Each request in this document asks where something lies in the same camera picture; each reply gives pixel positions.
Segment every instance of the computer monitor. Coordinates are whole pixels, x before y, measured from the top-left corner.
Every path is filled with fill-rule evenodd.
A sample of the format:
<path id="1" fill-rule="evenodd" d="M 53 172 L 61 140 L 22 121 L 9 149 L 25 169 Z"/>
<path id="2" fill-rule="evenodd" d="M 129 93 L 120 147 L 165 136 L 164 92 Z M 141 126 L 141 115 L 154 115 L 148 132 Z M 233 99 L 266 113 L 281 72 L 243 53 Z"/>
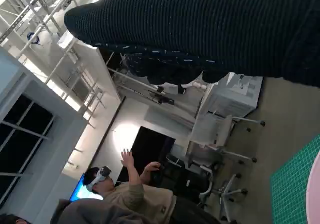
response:
<path id="1" fill-rule="evenodd" d="M 85 198 L 103 200 L 102 196 L 94 194 L 87 190 L 87 188 L 83 184 L 84 176 L 85 175 L 83 174 L 77 186 L 75 187 L 75 190 L 73 191 L 72 196 L 70 197 L 70 200 L 75 201 L 75 200 L 85 199 Z"/>

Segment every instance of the white vr headset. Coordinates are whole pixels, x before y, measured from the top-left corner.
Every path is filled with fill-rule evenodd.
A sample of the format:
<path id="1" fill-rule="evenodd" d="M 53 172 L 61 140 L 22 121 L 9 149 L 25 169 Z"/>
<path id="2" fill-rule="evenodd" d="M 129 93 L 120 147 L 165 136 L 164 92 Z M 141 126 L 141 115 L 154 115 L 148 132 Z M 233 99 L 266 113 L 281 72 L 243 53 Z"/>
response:
<path id="1" fill-rule="evenodd" d="M 104 181 L 107 177 L 109 177 L 110 173 L 111 173 L 111 170 L 109 167 L 104 166 L 100 168 L 100 170 L 97 172 L 95 179 L 90 184 L 86 185 L 87 190 L 92 191 L 92 188 L 94 187 L 94 185 L 100 181 Z"/>

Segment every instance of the gray hoodie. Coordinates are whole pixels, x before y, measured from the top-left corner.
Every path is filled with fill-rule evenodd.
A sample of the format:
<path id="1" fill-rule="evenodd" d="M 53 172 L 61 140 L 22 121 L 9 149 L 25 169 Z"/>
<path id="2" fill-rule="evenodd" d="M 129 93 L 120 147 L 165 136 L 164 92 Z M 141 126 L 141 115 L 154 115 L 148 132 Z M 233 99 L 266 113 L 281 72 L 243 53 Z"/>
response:
<path id="1" fill-rule="evenodd" d="M 152 224 L 144 216 L 96 199 L 60 200 L 50 224 Z"/>

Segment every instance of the wall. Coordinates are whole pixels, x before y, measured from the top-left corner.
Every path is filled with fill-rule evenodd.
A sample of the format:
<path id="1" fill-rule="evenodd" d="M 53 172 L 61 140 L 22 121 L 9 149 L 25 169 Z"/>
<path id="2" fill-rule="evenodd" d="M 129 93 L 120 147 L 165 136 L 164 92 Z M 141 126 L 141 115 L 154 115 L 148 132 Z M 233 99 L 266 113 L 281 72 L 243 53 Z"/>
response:
<path id="1" fill-rule="evenodd" d="M 117 180 L 123 167 L 121 151 L 131 149 L 141 126 L 179 140 L 187 137 L 190 131 L 159 110 L 127 98 L 91 166 L 107 165 L 112 170 L 111 178 Z"/>
<path id="2" fill-rule="evenodd" d="M 16 10 L 15 10 L 12 6 L 10 6 L 10 5 L 8 4 L 8 1 L 6 1 L 6 2 L 4 2 L 2 5 L 0 5 L 0 8 L 5 9 L 5 10 L 10 11 L 10 12 L 15 13 L 15 14 L 19 14 L 19 13 L 16 12 Z M 17 17 L 16 15 L 10 14 L 10 13 L 5 12 L 5 11 L 3 11 L 3 10 L 0 10 L 0 15 L 1 15 L 9 24 L 11 24 L 11 23 L 16 19 L 16 17 Z M 1 31 L 1 32 L 4 32 L 4 31 L 6 31 L 6 30 L 7 30 L 6 25 L 1 23 L 1 25 L 0 25 L 0 31 Z"/>
<path id="3" fill-rule="evenodd" d="M 173 106 L 168 103 L 158 104 L 154 101 L 152 101 L 150 98 L 147 98 L 146 96 L 149 96 L 148 88 L 142 88 L 141 85 L 130 83 L 130 88 L 134 90 L 138 90 L 140 93 L 142 93 L 144 96 L 141 96 L 140 94 L 137 94 L 135 92 L 132 92 L 131 90 L 119 88 L 119 91 L 121 91 L 122 94 L 126 95 L 127 97 L 133 98 L 135 100 L 138 100 L 142 103 L 145 103 L 149 106 L 153 106 L 155 108 L 161 109 L 163 113 L 167 113 L 169 116 L 175 116 L 177 120 L 179 120 L 180 123 L 183 123 L 186 126 L 189 126 L 190 129 L 193 127 L 195 123 L 194 115 L 192 115 L 189 111 L 186 111 L 185 108 L 180 108 L 181 106 Z"/>
<path id="4" fill-rule="evenodd" d="M 1 61 L 1 72 L 0 72 L 0 102 L 5 98 L 9 90 L 13 87 L 16 81 L 23 74 L 19 66 L 11 65 L 2 56 L 2 51 L 5 51 L 0 47 L 0 61 Z"/>
<path id="5" fill-rule="evenodd" d="M 90 121 L 93 127 L 90 125 L 86 126 L 76 145 L 76 148 L 80 150 L 80 152 L 73 150 L 69 156 L 69 161 L 75 164 L 76 168 L 64 162 L 64 169 L 59 178 L 56 179 L 52 191 L 48 193 L 48 197 L 42 205 L 41 212 L 36 219 L 32 220 L 34 224 L 49 223 L 49 220 L 57 207 L 58 200 L 61 198 L 69 199 L 71 197 L 82 174 L 89 167 L 120 104 L 120 100 L 108 95 L 104 95 L 102 101 L 107 108 L 105 109 L 103 105 L 98 106 L 95 111 L 95 118 Z"/>
<path id="6" fill-rule="evenodd" d="M 86 69 L 90 76 L 97 80 L 97 84 L 108 94 L 115 98 L 120 98 L 116 91 L 116 86 L 111 79 L 110 73 L 103 60 L 103 57 L 97 48 L 91 48 L 82 41 L 74 45 L 74 49 L 79 54 L 81 60 L 85 63 Z"/>
<path id="7" fill-rule="evenodd" d="M 5 90 L 6 97 L 0 100 L 0 121 L 22 93 L 49 110 L 56 118 L 49 133 L 51 139 L 43 142 L 25 171 L 32 175 L 19 180 L 1 210 L 34 221 L 76 146 L 86 121 L 2 48 L 0 60 L 0 73 L 5 73 L 3 71 L 7 69 L 6 66 L 18 67 L 23 72 L 16 84 Z"/>

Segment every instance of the chair wheel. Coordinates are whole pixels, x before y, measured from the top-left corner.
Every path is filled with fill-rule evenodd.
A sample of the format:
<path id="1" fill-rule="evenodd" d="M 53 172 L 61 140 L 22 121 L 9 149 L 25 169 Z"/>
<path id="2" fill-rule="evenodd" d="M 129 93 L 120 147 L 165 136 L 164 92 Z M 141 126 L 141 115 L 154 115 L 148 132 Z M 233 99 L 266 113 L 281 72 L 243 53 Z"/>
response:
<path id="1" fill-rule="evenodd" d="M 247 195 L 247 194 L 248 194 L 248 190 L 247 190 L 247 189 L 242 189 L 242 190 L 241 190 L 241 193 L 242 193 L 243 195 Z"/>

